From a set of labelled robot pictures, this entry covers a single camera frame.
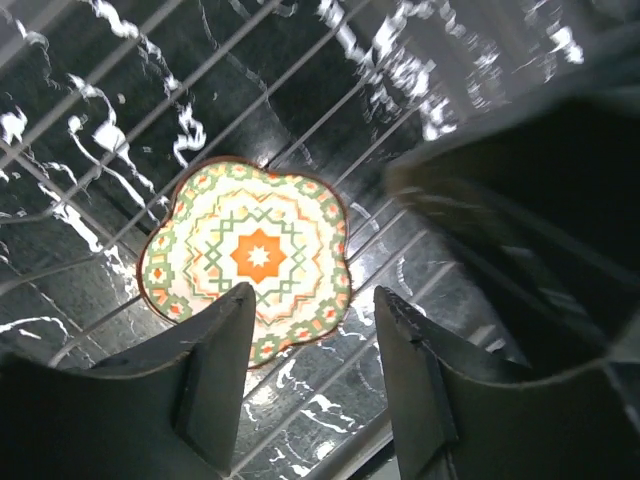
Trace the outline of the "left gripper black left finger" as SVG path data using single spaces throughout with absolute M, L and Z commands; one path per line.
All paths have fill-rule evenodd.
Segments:
M 5 479 L 221 479 L 231 470 L 256 298 L 241 283 L 89 369 L 1 358 Z

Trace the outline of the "black wire dish rack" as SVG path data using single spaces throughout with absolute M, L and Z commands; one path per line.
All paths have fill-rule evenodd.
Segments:
M 1 8 L 5 479 L 635 479 L 635 1 Z

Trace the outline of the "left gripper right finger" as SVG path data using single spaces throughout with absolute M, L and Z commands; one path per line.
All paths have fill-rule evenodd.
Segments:
M 541 378 L 374 292 L 404 479 L 635 479 L 639 366 L 601 357 Z

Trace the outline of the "white flower-shaped bowl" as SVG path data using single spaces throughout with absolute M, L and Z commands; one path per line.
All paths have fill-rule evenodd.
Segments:
M 325 182 L 237 156 L 190 169 L 138 260 L 142 298 L 180 323 L 237 284 L 256 295 L 248 366 L 332 334 L 353 299 L 347 209 Z

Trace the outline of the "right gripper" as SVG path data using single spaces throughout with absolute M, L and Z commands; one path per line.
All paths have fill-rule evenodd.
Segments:
M 603 355 L 639 308 L 639 102 L 520 99 L 417 147 L 387 189 L 465 265 L 537 370 Z

